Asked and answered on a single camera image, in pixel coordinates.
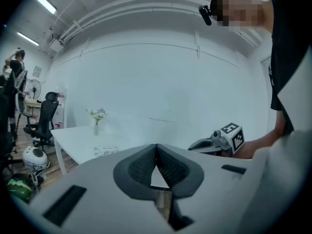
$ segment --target black shirt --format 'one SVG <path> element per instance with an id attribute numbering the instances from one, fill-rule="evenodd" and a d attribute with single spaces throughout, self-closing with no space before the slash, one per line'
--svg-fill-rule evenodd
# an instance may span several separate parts
<path id="1" fill-rule="evenodd" d="M 15 75 L 15 77 L 18 77 L 19 74 L 24 70 L 24 64 L 22 62 L 19 62 L 18 60 L 11 60 L 10 68 L 12 69 L 12 72 L 9 76 L 9 79 L 3 91 L 4 94 L 9 95 L 9 96 L 17 92 L 16 89 L 14 88 L 13 74 Z"/>
<path id="2" fill-rule="evenodd" d="M 293 125 L 277 95 L 295 73 L 310 43 L 310 30 L 307 28 L 309 22 L 303 20 L 305 14 L 311 12 L 305 5 L 307 1 L 301 0 L 296 3 L 293 0 L 272 0 L 274 26 L 269 66 L 272 85 L 271 108 L 283 112 L 286 120 L 283 135 L 290 134 Z"/>

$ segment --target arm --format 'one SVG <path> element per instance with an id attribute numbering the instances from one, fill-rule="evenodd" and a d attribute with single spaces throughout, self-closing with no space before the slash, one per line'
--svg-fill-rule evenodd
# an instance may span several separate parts
<path id="1" fill-rule="evenodd" d="M 253 158 L 257 149 L 272 146 L 273 143 L 283 135 L 285 118 L 282 111 L 276 113 L 275 128 L 262 138 L 245 142 L 244 145 L 234 155 L 235 158 Z"/>
<path id="2" fill-rule="evenodd" d="M 16 55 L 17 52 L 18 52 L 18 51 L 16 51 L 13 55 L 11 55 L 8 59 L 5 60 L 5 64 L 6 64 L 7 66 L 10 66 L 11 59 L 12 59 L 13 56 Z"/>

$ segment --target white table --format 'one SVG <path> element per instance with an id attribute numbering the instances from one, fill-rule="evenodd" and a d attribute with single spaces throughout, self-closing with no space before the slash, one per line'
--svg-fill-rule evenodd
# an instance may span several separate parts
<path id="1" fill-rule="evenodd" d="M 82 164 L 93 158 L 92 147 L 108 145 L 117 146 L 119 151 L 126 150 L 132 147 L 145 145 L 143 141 L 133 140 L 128 136 L 122 136 L 112 132 L 99 132 L 98 136 L 93 134 L 93 126 L 73 127 L 66 129 L 51 130 L 54 137 L 55 149 L 57 152 L 58 162 L 62 174 L 65 175 L 66 169 L 61 154 L 61 148 L 77 163 Z M 165 180 L 155 167 L 152 174 L 152 186 L 168 188 Z"/>

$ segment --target white device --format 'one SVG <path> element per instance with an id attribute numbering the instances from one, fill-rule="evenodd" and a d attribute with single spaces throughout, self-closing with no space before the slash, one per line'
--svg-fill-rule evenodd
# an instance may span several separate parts
<path id="1" fill-rule="evenodd" d="M 47 155 L 37 147 L 28 146 L 23 152 L 25 167 L 31 171 L 45 170 L 50 166 Z"/>
<path id="2" fill-rule="evenodd" d="M 232 155 L 235 154 L 245 142 L 242 126 L 230 123 L 220 129 L 221 136 L 225 137 L 232 148 Z"/>

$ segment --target fluorescent light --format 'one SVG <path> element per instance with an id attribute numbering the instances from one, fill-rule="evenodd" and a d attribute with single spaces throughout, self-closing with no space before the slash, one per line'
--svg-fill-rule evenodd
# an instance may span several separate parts
<path id="1" fill-rule="evenodd" d="M 31 40 L 30 38 L 28 38 L 27 36 L 24 36 L 22 33 L 17 32 L 17 34 L 23 38 L 25 38 L 26 40 L 30 41 L 31 43 L 33 43 L 36 46 L 39 46 L 39 43 L 36 43 L 35 41 Z"/>
<path id="2" fill-rule="evenodd" d="M 56 8 L 52 6 L 47 0 L 38 0 L 44 7 L 48 9 L 52 14 L 56 12 Z"/>

